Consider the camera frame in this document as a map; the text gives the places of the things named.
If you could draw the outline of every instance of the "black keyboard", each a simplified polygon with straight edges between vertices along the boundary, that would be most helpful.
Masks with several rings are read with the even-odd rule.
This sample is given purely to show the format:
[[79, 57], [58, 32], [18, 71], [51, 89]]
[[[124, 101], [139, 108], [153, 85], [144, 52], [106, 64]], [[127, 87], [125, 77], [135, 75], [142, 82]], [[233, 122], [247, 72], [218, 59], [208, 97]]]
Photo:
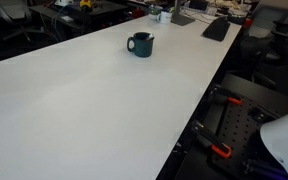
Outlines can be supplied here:
[[223, 41], [230, 25], [231, 24], [227, 22], [227, 20], [217, 18], [206, 28], [203, 35], [210, 39]]

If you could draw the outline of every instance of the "cup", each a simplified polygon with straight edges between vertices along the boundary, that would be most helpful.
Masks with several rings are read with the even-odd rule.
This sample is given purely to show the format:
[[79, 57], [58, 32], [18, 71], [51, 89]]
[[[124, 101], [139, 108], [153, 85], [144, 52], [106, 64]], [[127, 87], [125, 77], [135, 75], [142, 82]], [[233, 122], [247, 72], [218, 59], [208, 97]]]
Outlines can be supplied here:
[[173, 13], [162, 11], [161, 14], [157, 15], [156, 19], [158, 22], [163, 24], [171, 23]]
[[[133, 37], [127, 40], [127, 49], [129, 52], [134, 52], [138, 57], [149, 57], [152, 54], [154, 37], [148, 39], [150, 33], [138, 32]], [[130, 42], [133, 41], [134, 47], [130, 48]]]
[[150, 6], [150, 10], [148, 11], [148, 16], [153, 19], [156, 20], [156, 17], [158, 14], [161, 13], [163, 7], [161, 6]]

